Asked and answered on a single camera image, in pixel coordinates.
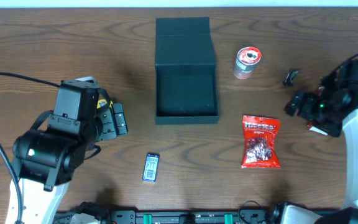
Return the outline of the red Hacks candy bag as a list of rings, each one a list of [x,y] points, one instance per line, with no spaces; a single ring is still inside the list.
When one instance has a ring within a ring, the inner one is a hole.
[[[280,120],[260,116],[242,117],[244,158],[242,168],[281,168],[275,153]]]

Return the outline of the red Pringles can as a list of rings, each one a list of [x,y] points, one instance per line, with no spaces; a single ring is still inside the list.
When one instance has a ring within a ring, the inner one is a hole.
[[[261,58],[262,53],[257,47],[250,46],[240,49],[234,62],[234,76],[238,79],[249,78]]]

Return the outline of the black gift box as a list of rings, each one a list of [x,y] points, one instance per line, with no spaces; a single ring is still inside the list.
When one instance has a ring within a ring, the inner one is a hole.
[[[155,123],[216,124],[219,100],[209,18],[158,18],[155,25]]]

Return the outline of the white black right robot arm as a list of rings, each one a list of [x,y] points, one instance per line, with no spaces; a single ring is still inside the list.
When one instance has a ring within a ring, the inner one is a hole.
[[[347,177],[340,210],[323,215],[294,203],[278,204],[269,223],[358,223],[358,86],[323,88],[319,93],[299,91],[286,107],[332,137],[344,134]]]

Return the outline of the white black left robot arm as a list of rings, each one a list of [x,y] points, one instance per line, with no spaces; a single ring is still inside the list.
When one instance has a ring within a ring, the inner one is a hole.
[[[13,169],[20,195],[11,195],[7,221],[13,212],[23,223],[52,223],[76,168],[101,152],[101,141],[127,134],[124,108],[106,100],[56,103],[41,114],[13,146]]]

